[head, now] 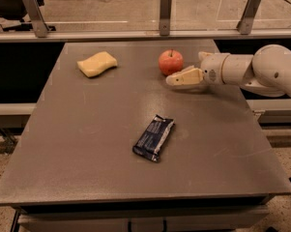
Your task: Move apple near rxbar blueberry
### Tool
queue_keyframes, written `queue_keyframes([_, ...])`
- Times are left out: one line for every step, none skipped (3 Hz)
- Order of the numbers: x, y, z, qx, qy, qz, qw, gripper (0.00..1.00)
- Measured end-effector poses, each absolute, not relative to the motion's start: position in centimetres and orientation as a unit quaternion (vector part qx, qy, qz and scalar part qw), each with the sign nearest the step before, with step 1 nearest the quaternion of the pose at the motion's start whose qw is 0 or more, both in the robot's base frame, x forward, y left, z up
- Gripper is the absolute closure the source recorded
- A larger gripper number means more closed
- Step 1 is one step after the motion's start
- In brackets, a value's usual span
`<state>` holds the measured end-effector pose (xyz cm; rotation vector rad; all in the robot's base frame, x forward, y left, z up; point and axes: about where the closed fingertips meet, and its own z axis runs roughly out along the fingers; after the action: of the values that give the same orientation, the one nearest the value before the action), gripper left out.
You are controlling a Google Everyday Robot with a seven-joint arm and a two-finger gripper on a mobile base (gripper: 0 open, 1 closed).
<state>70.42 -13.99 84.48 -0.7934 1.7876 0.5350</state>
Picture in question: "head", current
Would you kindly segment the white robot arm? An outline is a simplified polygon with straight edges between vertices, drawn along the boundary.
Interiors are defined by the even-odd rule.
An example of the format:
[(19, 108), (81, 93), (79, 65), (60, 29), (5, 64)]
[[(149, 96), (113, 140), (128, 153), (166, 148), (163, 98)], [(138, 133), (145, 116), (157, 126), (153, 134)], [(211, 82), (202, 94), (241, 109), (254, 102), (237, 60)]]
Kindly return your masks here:
[(198, 53), (200, 67), (189, 66), (166, 78), (170, 86), (236, 85), (265, 97), (291, 98), (291, 50), (268, 44), (254, 54)]

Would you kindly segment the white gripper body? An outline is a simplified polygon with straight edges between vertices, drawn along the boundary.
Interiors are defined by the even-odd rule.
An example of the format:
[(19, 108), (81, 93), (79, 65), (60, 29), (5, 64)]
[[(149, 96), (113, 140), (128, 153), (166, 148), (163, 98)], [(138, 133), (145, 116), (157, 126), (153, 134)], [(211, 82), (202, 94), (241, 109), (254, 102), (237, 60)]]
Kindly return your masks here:
[(204, 80), (211, 85), (223, 85), (222, 67), (229, 53), (212, 53), (204, 61), (200, 62)]

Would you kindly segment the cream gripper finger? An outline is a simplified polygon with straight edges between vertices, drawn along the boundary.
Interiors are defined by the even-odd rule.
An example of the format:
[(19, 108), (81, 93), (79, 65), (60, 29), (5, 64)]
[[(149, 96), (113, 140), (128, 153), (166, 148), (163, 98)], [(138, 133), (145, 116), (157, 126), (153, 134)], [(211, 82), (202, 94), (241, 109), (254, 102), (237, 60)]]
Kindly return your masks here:
[(175, 72), (166, 78), (166, 83), (170, 86), (196, 85), (203, 80), (203, 72), (195, 67), (188, 67), (180, 72)]
[(208, 56), (211, 56), (211, 55), (212, 55), (211, 52), (199, 51), (199, 52), (198, 52), (198, 58), (199, 58), (199, 61), (202, 62), (202, 61), (204, 61)]

